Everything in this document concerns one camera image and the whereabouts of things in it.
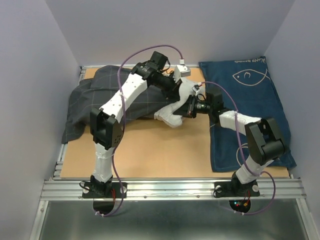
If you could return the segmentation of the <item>white stained pillow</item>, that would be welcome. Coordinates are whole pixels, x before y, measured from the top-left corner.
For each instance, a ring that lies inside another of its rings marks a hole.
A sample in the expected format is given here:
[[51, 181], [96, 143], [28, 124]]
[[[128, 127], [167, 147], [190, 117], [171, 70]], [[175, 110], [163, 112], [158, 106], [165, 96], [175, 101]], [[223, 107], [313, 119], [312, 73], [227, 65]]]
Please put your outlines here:
[[196, 83], [187, 79], [186, 77], [183, 77], [181, 80], [182, 83], [179, 87], [180, 100], [162, 107], [153, 115], [155, 120], [163, 121], [166, 125], [168, 125], [171, 128], [177, 128], [183, 124], [183, 117], [180, 115], [173, 115], [173, 112], [182, 107], [183, 104], [187, 102], [189, 95], [194, 95], [192, 87], [196, 84], [200, 84], [199, 82]]

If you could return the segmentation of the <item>grey checked pillowcase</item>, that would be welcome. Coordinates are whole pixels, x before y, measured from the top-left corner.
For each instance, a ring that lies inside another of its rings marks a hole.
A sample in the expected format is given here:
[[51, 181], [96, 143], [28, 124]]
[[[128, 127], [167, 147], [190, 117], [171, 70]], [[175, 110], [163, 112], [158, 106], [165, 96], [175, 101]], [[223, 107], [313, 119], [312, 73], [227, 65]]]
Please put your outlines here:
[[[99, 68], [92, 78], [83, 79], [71, 92], [67, 119], [61, 143], [79, 139], [90, 124], [92, 108], [100, 108], [119, 90], [117, 72], [119, 67], [106, 65]], [[150, 86], [141, 93], [126, 110], [125, 123], [141, 118], [153, 118], [154, 113], [169, 104], [162, 91]]]

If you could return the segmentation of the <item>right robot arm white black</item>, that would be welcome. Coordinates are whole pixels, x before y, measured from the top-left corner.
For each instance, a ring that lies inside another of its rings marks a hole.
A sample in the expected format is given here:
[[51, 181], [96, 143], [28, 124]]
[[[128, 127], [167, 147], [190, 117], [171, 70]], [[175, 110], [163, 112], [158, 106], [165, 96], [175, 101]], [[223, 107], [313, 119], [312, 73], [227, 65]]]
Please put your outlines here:
[[272, 117], [251, 117], [228, 109], [224, 106], [223, 95], [217, 87], [209, 89], [203, 99], [198, 97], [200, 85], [195, 85], [192, 90], [193, 93], [173, 115], [195, 118], [198, 114], [207, 114], [215, 126], [233, 130], [237, 137], [244, 135], [247, 139], [247, 159], [233, 173], [230, 181], [217, 183], [215, 197], [259, 196], [257, 178], [287, 150], [276, 120]]

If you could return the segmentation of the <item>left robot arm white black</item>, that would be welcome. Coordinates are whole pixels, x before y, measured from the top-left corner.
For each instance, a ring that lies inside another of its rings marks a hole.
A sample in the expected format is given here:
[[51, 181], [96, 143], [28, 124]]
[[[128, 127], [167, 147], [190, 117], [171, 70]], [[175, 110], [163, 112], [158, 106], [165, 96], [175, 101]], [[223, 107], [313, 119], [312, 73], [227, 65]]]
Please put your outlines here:
[[180, 70], [164, 76], [169, 59], [154, 51], [150, 60], [137, 63], [119, 90], [100, 108], [90, 112], [90, 133], [95, 145], [95, 167], [87, 190], [99, 197], [106, 197], [112, 188], [112, 161], [125, 129], [126, 110], [149, 86], [154, 85], [170, 95], [178, 91]]

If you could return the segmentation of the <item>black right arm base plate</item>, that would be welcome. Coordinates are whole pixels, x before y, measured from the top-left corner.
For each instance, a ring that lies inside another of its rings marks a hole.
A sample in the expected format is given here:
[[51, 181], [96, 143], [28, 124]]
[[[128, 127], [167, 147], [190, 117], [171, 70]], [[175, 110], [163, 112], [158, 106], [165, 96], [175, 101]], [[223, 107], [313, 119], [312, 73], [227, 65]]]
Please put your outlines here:
[[260, 191], [256, 180], [241, 184], [237, 181], [216, 181], [213, 196], [215, 198], [259, 197]]

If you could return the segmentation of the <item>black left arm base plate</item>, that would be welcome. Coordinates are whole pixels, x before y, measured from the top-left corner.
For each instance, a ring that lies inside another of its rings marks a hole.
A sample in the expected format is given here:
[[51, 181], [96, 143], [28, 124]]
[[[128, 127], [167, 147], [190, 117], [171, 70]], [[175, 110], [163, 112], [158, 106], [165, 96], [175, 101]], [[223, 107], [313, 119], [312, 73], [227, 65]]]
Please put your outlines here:
[[126, 182], [107, 182], [105, 186], [95, 187], [91, 182], [81, 181], [79, 186], [82, 188], [82, 198], [84, 199], [120, 199], [127, 197]]

